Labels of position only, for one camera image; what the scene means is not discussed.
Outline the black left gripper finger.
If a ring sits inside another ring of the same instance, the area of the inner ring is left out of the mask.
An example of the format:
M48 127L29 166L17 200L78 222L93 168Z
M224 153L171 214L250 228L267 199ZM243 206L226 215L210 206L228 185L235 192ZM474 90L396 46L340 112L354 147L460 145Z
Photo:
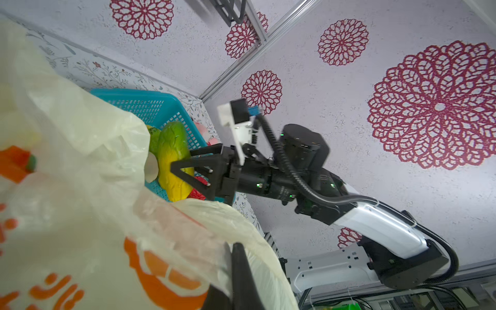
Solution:
M210 286L201 310L263 310L265 309L249 267L244 246L237 242L231 252L232 297Z

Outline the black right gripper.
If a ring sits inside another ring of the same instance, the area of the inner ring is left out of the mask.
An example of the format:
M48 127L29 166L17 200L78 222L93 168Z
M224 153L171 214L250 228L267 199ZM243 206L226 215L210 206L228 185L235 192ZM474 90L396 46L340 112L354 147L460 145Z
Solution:
M295 200L297 188L284 172L255 146L244 145L242 151L243 165L233 146L216 144L194 149L190 151L190 157L172 162L170 171L210 201L217 196L231 205L238 192L279 200L284 205ZM208 184L201 183L195 174Z

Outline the green yellow toy mango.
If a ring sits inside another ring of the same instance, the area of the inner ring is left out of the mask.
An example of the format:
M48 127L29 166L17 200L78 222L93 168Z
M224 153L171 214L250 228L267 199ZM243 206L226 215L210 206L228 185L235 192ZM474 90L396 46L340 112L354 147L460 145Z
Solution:
M161 131L157 144L158 183L168 200L178 202L188 198L193 188L171 172L171 164L191 157L188 133L183 123L169 122Z

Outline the cream plastic bag orange print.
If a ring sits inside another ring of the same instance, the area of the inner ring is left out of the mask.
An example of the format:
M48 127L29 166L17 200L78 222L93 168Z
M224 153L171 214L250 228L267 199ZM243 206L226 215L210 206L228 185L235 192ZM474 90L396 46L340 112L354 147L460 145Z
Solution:
M201 309L210 286L232 297L239 242L265 309L296 309L255 226L217 201L155 195L148 155L142 120L1 20L1 308Z

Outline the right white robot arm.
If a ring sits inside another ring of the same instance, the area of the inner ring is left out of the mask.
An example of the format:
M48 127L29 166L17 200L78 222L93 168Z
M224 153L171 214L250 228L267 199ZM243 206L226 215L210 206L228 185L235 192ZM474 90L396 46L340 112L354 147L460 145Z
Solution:
M206 199L232 204L236 192L295 202L297 214L359 233L351 245L313 257L283 259L285 276L295 293L348 281L380 282L405 290L438 284L459 270L457 253L447 241L422 226L407 211L358 195L324 168L329 147L323 137L288 124L275 134L265 117L254 119L273 150L271 159L244 143L218 144L174 161L171 172Z

